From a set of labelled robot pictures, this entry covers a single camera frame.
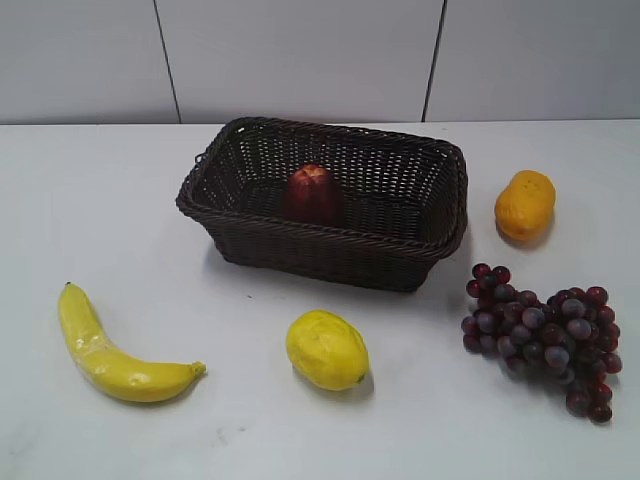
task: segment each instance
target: yellow lemon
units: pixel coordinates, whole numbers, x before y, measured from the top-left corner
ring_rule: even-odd
[[[514,240],[533,240],[551,223],[555,203],[556,190],[551,180],[542,173],[523,170],[498,197],[496,222]]]
[[[341,317],[313,310],[298,318],[287,333],[287,354],[293,366],[313,384],[346,390],[369,371],[362,335]]]

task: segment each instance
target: purple grape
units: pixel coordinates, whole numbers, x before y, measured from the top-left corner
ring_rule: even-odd
[[[531,331],[524,325],[518,324],[511,330],[511,343],[514,345],[524,345],[531,340]]]
[[[518,302],[507,303],[504,307],[504,318],[519,323],[522,320],[522,312],[524,307]]]
[[[496,341],[491,335],[482,335],[480,337],[480,346],[482,353],[494,353],[496,351]]]
[[[471,273],[473,274],[473,277],[475,279],[479,279],[480,277],[483,277],[490,272],[491,272],[491,267],[486,263],[478,263],[471,270]]]
[[[544,313],[539,308],[527,308],[522,312],[522,323],[531,330],[540,328],[544,322]]]
[[[518,302],[520,302],[525,308],[535,307],[538,304],[538,296],[531,290],[523,290],[518,293]]]
[[[480,340],[473,335],[465,335],[462,337],[462,343],[464,344],[464,348],[471,353],[480,353],[482,351]]]
[[[591,325],[583,318],[574,318],[567,323],[567,332],[576,340],[586,340],[591,336]]]
[[[569,352],[562,347],[547,347],[544,358],[553,368],[564,368],[569,363]]]
[[[562,314],[567,318],[582,318],[586,311],[584,303],[577,298],[569,298],[565,300],[560,308],[562,310]]]
[[[478,335],[480,333],[480,329],[478,328],[478,322],[475,317],[465,317],[462,320],[462,331],[465,335]]]
[[[481,289],[491,291],[498,286],[498,277],[493,273],[487,273],[478,279],[478,284]]]
[[[489,312],[479,313],[476,317],[476,321],[478,322],[478,328],[480,328],[480,331],[484,333],[493,333],[498,327],[496,317]]]
[[[509,284],[500,284],[493,291],[494,298],[499,302],[512,302],[516,298],[516,289]]]
[[[572,392],[567,395],[567,410],[576,417],[586,417],[589,404],[589,395],[584,392]]]
[[[527,343],[522,348],[522,356],[534,367],[541,367],[544,365],[544,345],[540,342]]]
[[[509,337],[500,337],[497,341],[497,347],[500,355],[505,358],[511,357],[512,355],[518,353],[518,350],[516,349],[515,345],[511,343],[511,339]]]

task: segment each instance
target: bunch of grapes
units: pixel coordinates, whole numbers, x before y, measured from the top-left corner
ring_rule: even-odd
[[[622,370],[622,361],[614,353],[620,327],[607,291],[574,287],[541,303],[534,292],[509,283],[506,267],[479,263],[472,273],[467,293],[478,299],[478,309],[462,320],[466,349],[499,354],[514,372],[544,372],[566,389],[570,413],[594,423],[611,420],[613,394],[605,380]]]

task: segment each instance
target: lemon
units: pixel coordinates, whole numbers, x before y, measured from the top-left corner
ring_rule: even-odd
[[[293,366],[313,384],[346,390],[369,371],[362,335],[344,319],[325,310],[298,318],[287,333],[287,354]]]

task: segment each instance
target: basket rim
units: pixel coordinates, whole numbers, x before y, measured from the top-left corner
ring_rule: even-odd
[[[333,130],[337,134],[351,135],[365,138],[368,135],[379,137],[384,136],[387,140],[399,141],[402,144],[419,143],[421,146],[434,148],[436,146],[446,147],[457,155],[453,155],[452,161],[455,161],[455,183],[458,189],[458,205],[456,205],[455,226],[450,234],[435,242],[420,242],[416,240],[401,240],[394,237],[387,237],[377,233],[367,233],[347,228],[327,227],[315,224],[306,224],[292,222],[289,220],[264,217],[250,213],[232,212],[228,210],[219,210],[210,206],[199,204],[193,199],[193,192],[198,182],[202,178],[204,172],[214,162],[215,155],[219,148],[224,144],[226,139],[232,135],[237,129],[244,125],[261,124],[278,124],[283,127],[295,126],[297,129],[317,129],[318,127]],[[348,127],[317,124],[310,122],[299,122],[294,120],[282,120],[268,117],[241,117],[227,123],[207,147],[207,149],[196,156],[196,163],[184,179],[178,196],[176,205],[178,209],[187,217],[203,224],[216,222],[218,224],[234,224],[243,228],[269,227],[277,228],[279,233],[295,235],[297,238],[304,237],[324,237],[325,240],[332,240],[340,243],[353,243],[359,247],[384,250],[385,253],[401,254],[403,256],[412,256],[416,259],[433,259],[445,258],[451,255],[460,245],[462,236],[467,227],[466,213],[466,193],[467,193],[467,176],[466,166],[464,164],[462,152],[460,149],[446,140],[433,139],[430,137],[420,137],[412,134],[404,134],[397,132],[387,132],[383,130],[369,129],[364,127]]]

